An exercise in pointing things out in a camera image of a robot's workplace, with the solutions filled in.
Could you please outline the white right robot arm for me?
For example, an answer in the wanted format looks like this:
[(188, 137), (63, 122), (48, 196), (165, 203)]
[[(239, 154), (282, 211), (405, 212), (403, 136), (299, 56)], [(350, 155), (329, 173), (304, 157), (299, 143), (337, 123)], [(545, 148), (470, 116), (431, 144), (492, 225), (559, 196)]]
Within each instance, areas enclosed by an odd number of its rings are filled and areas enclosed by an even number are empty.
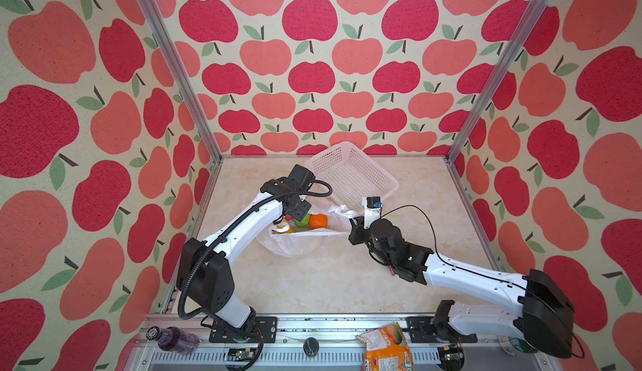
[(377, 262), (406, 282), (447, 287), (488, 302), (474, 307), (443, 302), (435, 313), (441, 339), (472, 334), (507, 336), (526, 341), (559, 359), (573, 355), (575, 309), (545, 272), (496, 272), (442, 257), (428, 247), (406, 242), (389, 220), (351, 220), (349, 241), (364, 244)]

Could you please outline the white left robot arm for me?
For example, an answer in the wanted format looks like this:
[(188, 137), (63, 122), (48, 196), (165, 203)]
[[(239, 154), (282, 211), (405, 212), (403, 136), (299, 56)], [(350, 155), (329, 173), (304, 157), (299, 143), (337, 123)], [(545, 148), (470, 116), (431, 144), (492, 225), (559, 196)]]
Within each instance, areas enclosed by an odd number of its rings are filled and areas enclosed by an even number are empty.
[(262, 231), (287, 216), (303, 220), (311, 208), (307, 198), (326, 198), (332, 193), (329, 183), (295, 165), (289, 175), (265, 182), (253, 201), (222, 229), (202, 241), (189, 239), (177, 270), (179, 318), (206, 315), (251, 339), (256, 311), (235, 294), (233, 264)]

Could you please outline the white plastic bag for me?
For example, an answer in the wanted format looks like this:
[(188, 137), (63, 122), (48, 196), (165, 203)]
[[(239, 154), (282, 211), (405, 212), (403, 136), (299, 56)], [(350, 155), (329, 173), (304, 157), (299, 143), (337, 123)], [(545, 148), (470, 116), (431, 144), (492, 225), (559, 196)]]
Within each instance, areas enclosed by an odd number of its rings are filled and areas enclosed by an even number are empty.
[(273, 234), (271, 225), (262, 231), (256, 240), (273, 254), (285, 258), (303, 257), (319, 247), (338, 240), (347, 238), (351, 231), (350, 220), (359, 213), (350, 210), (346, 205), (336, 205), (329, 199), (310, 198), (310, 215), (324, 214), (329, 218), (328, 227), (312, 230), (310, 227), (298, 228), (293, 220), (289, 220), (294, 233)]

